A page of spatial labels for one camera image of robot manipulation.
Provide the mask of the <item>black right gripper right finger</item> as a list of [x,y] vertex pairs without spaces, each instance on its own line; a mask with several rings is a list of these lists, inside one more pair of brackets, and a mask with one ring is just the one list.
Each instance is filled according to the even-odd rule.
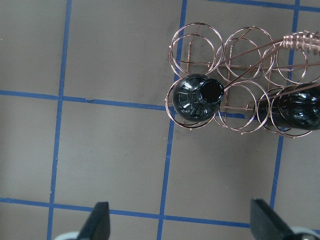
[[263,199],[250,201],[250,231],[255,240],[289,240],[295,235]]

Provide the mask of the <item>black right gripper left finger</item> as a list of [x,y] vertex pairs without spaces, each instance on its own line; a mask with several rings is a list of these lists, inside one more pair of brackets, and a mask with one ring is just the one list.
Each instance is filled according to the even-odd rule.
[[98,202],[81,228],[78,240],[108,240],[111,235],[108,202]]

